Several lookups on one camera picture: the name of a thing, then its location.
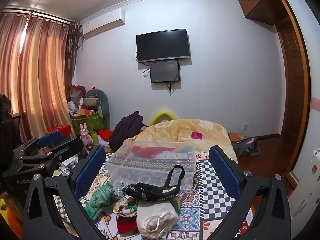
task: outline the screw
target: screw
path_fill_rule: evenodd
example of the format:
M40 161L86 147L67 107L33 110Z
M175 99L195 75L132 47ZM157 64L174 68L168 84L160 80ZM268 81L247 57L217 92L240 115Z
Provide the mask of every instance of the screw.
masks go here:
M281 180L281 176L279 174L275 174L275 179L276 180Z
M37 180L37 179L39 179L40 178L40 174L39 173L37 173L37 174L35 174L34 176L33 176L33 179L35 179L35 180Z
M70 173L71 173L71 172L70 172L69 170L64 170L64 171L62 172L62 176L64 176L64 177L69 176Z
M247 177L251 177L251 176L252 176L252 171L246 170L246 171L244 171L244 174L245 174Z

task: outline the white wall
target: white wall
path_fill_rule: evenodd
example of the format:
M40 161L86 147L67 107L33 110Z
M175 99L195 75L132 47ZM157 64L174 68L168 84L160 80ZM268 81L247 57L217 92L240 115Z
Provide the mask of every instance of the white wall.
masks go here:
M148 124L160 110L246 135L278 133L282 76L274 28L247 20L237 0L144 0L123 7L125 25L85 41L77 85L109 98L111 128L138 110ZM136 35L186 28L191 61L181 60L172 95L151 84L135 59Z
M305 0L288 0L300 25L306 44L310 76L311 97L320 98L320 25ZM312 152L320 147L320 112L311 109L306 137L293 169L293 174L299 180L308 165Z

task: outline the wooden door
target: wooden door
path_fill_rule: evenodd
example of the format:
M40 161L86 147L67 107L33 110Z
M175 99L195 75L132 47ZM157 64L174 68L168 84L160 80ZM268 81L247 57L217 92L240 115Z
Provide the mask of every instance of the wooden door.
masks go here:
M287 19L277 25L286 75L286 102L281 139L292 151L300 133L305 97L305 81L301 51L292 22Z

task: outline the plastic storage box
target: plastic storage box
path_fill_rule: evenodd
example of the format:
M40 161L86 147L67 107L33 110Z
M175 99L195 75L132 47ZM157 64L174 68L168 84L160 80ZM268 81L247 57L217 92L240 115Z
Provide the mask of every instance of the plastic storage box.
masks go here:
M181 189L191 189L196 172L195 145L189 142L146 142L127 140L106 163L115 193L143 182L162 187L169 171L179 164L185 170ZM170 185L176 185L181 169L176 168Z

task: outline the flat screen tv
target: flat screen tv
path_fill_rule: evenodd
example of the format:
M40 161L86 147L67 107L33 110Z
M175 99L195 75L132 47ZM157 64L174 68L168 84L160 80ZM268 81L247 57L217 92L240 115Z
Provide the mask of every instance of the flat screen tv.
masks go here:
M186 29L137 35L138 63L190 57Z

